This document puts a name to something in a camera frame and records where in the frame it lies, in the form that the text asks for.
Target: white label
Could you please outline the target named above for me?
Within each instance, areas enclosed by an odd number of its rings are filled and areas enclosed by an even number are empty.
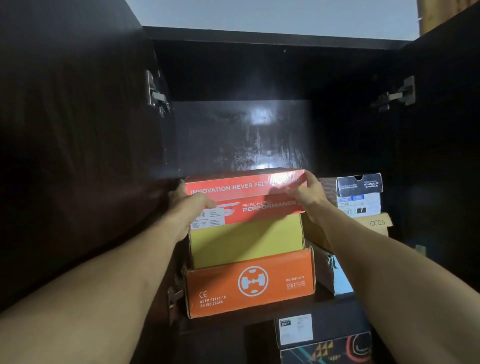
[[[278,320],[280,345],[313,340],[312,315],[301,315]]]
[[[337,197],[337,205],[340,210],[353,218],[377,215],[380,214],[382,209],[379,192],[350,197]]]
[[[206,208],[190,225],[191,230],[225,225],[225,209],[223,207]]]

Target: forearm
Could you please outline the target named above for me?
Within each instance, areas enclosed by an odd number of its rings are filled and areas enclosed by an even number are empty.
[[[166,214],[0,316],[2,363],[128,363],[178,236]]]
[[[355,294],[401,363],[474,362],[480,295],[448,271],[332,205],[312,208]]]

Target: yellow box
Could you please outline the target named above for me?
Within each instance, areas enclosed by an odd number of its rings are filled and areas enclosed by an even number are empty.
[[[194,269],[289,253],[303,248],[300,214],[190,231]]]

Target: wall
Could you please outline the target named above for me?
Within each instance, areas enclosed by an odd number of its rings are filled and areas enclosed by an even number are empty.
[[[416,0],[127,0],[142,25],[414,40]]]

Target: cabinet door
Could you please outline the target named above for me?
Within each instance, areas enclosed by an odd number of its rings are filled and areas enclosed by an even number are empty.
[[[477,3],[346,78],[326,98],[337,122],[330,140],[338,165],[349,172],[382,172],[383,209],[392,215],[394,236],[425,246],[430,259],[477,290],[479,18]],[[409,76],[415,77],[414,104],[396,100],[387,111],[371,108]],[[333,138],[339,131],[343,140]]]
[[[157,207],[172,116],[147,104],[157,63],[124,0],[7,1],[0,48],[5,307]]]

